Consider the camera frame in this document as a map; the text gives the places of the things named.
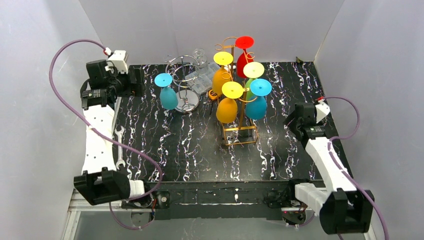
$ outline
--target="yellow disc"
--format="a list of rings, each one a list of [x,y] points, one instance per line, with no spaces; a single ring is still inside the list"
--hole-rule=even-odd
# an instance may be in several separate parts
[[[222,85],[222,93],[230,99],[238,99],[240,98],[245,89],[240,85],[240,83],[235,81],[229,81]]]
[[[265,72],[264,65],[262,65],[262,63],[257,61],[249,62],[243,68],[244,75],[246,75],[246,77],[250,79],[257,79],[260,76],[262,76],[264,72]]]
[[[220,51],[215,53],[215,55],[213,56],[213,60],[216,64],[228,65],[233,62],[233,55],[226,51]]]

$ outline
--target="gold metal stand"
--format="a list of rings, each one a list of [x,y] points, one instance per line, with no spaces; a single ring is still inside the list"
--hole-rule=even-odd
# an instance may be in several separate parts
[[[233,61],[230,64],[230,69],[228,71],[229,73],[225,72],[224,74],[229,74],[229,77],[231,78],[231,81],[234,81],[234,79],[233,79],[233,71],[234,71],[234,69],[233,69],[233,66],[234,66],[234,47],[236,45],[234,45],[234,44],[232,44],[232,45],[225,45],[224,43],[228,39],[237,39],[237,37],[235,37],[235,36],[227,37],[226,39],[224,39],[224,41],[222,42],[222,44],[216,44],[215,45],[215,46],[220,46],[221,47],[220,49],[216,48],[215,50],[217,50],[217,51],[224,51],[224,49],[231,48],[231,55],[232,55]],[[248,54],[253,54],[253,52],[249,52],[247,54],[246,54],[246,51],[243,51],[243,52],[244,52],[244,56],[246,57],[246,61],[247,61],[247,58],[248,58]],[[244,119],[245,119],[245,107],[246,107],[246,103],[253,102],[253,101],[256,100],[256,98],[258,98],[258,97],[255,97],[254,99],[248,101],[246,99],[246,95],[247,95],[247,92],[249,90],[250,90],[249,88],[244,88],[244,93],[243,93],[242,98],[238,98],[238,100],[241,101],[241,111],[240,111],[240,116],[239,116],[238,127],[226,128],[225,127],[225,124],[221,122],[222,134],[223,134],[223,137],[224,137],[224,141],[223,142],[224,142],[224,145],[225,146],[240,145],[240,144],[255,144],[258,141],[258,138],[259,138],[258,128],[256,127],[256,125],[253,123],[253,121],[250,118],[248,119],[249,122],[250,122],[250,126],[243,126],[243,122],[244,122]],[[221,96],[218,96],[218,98],[217,98],[218,104],[220,103],[220,98],[221,98]],[[227,137],[232,137],[231,135],[227,136],[227,133],[228,132],[236,132],[237,131],[237,134],[238,134],[238,131],[246,131],[246,130],[247,131],[250,131],[250,130],[254,131],[252,137],[250,137],[250,136],[248,137],[248,138],[253,138],[254,140],[252,140],[252,141],[240,141],[239,140],[238,142],[230,143],[230,141],[227,139]]]

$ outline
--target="black marble tabletop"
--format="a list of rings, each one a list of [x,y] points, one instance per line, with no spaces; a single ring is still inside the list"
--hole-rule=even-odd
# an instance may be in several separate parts
[[[122,99],[116,118],[116,127],[125,129],[122,142],[157,161],[164,172],[164,181],[321,179],[311,157],[283,124],[295,103],[312,102],[324,95],[314,64],[266,62],[263,65],[265,73],[261,78],[269,80],[273,89],[266,97],[265,118],[254,121],[259,133],[256,144],[222,145],[223,132],[215,116],[216,105],[211,113],[212,101],[206,94],[200,96],[198,108],[189,114],[162,108],[161,88],[153,80],[165,72],[165,65],[144,65],[145,96]],[[331,115],[325,124],[331,135],[337,134]],[[229,126],[237,127],[238,119]],[[346,165],[340,142],[334,148]],[[123,171],[131,179],[157,181],[157,170],[148,161],[125,149],[123,159],[127,163]]]

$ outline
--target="red disc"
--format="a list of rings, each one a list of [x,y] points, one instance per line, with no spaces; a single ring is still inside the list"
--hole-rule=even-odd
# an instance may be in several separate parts
[[[248,49],[255,43],[251,36],[241,36],[235,40],[235,46],[239,49]]]

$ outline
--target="wrench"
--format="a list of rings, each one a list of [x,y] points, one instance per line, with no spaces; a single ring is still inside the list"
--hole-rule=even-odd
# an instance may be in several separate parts
[[[122,126],[119,126],[120,130],[117,131],[118,128],[115,128],[115,134],[118,137],[118,142],[121,144],[122,143],[122,135],[124,133],[124,128]],[[125,161],[122,158],[122,147],[118,146],[118,161],[116,161],[116,168],[120,169],[120,166],[123,166],[125,168]]]

